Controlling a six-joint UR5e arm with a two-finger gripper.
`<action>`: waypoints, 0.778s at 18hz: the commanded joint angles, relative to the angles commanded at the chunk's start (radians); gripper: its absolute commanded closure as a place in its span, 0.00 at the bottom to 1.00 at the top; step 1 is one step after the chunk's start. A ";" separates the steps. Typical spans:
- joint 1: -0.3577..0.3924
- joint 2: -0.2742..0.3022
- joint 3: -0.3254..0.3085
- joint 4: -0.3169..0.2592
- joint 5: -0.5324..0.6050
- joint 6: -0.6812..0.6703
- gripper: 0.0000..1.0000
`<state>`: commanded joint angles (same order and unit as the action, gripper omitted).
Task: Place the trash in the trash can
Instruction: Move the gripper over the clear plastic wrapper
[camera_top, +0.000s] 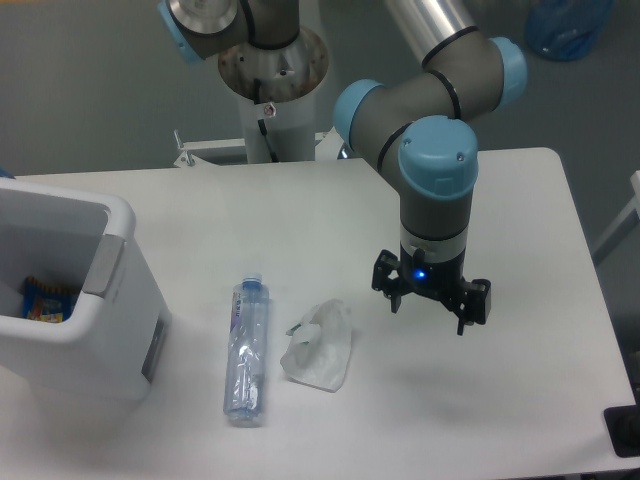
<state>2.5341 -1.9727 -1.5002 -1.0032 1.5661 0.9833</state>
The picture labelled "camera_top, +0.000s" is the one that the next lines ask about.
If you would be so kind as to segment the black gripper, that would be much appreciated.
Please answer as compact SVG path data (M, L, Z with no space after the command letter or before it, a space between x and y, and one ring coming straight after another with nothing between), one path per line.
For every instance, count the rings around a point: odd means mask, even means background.
M486 324L492 287L488 279L463 278L465 254L463 250L450 260L433 263L422 257L415 259L404 248L400 260L382 250L374 262L371 287L390 302L393 314L398 312L401 298L408 294L452 303L452 312L458 319L456 333L462 336L466 326Z

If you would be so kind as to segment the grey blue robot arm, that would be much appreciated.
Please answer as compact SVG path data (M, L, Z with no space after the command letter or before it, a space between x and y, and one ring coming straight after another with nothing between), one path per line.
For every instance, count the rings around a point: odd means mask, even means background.
M405 295L441 303L460 326L484 324L491 284L463 264L478 143L469 121L517 99L527 65L517 45L488 39L459 1L391 1L388 9L421 64L394 87L359 80L339 96L333 125L348 148L398 193L401 250L382 251L372 286L393 308ZM300 22L295 1L162 1L159 14L181 56L216 58L241 110L251 163L311 160L309 100L328 52Z

